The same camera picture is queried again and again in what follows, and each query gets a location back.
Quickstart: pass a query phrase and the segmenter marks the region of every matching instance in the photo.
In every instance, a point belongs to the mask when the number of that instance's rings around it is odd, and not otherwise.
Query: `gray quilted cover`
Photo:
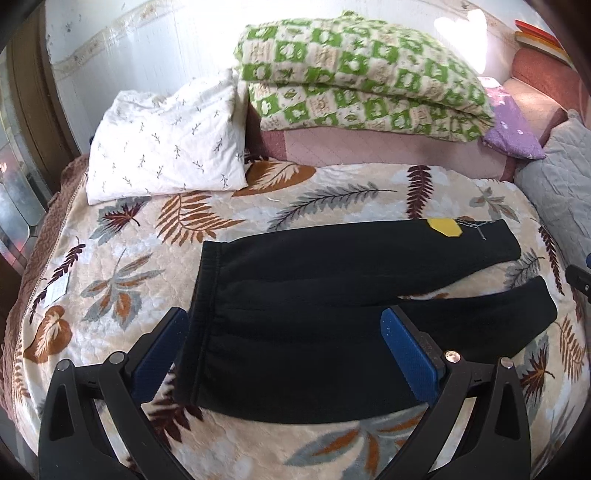
[[[552,129],[546,158],[530,162],[515,175],[540,219],[562,251],[566,264],[585,268],[591,253],[591,131],[579,114]],[[587,339],[591,307],[586,304]]]

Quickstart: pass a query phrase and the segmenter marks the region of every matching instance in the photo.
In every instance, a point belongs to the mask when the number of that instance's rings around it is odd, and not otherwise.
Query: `black pants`
[[[503,220],[462,229],[446,237],[426,220],[405,220],[205,242],[177,400],[303,424],[416,405],[380,333],[392,304],[442,349],[480,362],[515,355],[556,319],[541,277],[472,299],[399,298],[520,256]]]

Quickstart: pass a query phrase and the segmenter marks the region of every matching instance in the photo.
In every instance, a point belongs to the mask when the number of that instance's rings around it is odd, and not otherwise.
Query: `blue object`
[[[392,309],[382,312],[381,330],[416,399],[433,406],[439,395],[439,376],[427,354]]]
[[[152,339],[131,377],[130,394],[137,405],[154,399],[189,332],[189,317],[182,309],[171,309],[162,321],[164,327]]]

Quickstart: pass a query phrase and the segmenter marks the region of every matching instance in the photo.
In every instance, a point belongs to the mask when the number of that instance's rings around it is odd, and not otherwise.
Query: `brown blanket edge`
[[[62,171],[61,190],[50,200],[50,208],[43,220],[39,239],[33,248],[33,253],[22,276],[17,302],[13,305],[6,320],[6,334],[2,344],[2,357],[0,358],[0,407],[4,408],[12,421],[15,421],[16,418],[11,394],[12,370],[14,368],[14,354],[21,328],[21,319],[25,315],[29,299],[37,285],[37,280],[43,273],[47,259],[58,240],[61,224],[67,215],[70,199],[87,169],[88,155],[82,155],[70,162]]]

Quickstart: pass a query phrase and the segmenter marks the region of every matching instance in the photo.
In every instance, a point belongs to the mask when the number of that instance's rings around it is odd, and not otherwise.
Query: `white wall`
[[[517,49],[513,19],[545,25],[522,0],[474,3],[502,20],[488,16],[484,75],[503,82]],[[47,0],[47,46],[74,138],[88,151],[89,137],[120,90],[171,94],[192,77],[232,65],[248,23],[330,18],[352,9],[423,30],[452,47],[434,21],[466,18],[473,8],[465,0]]]

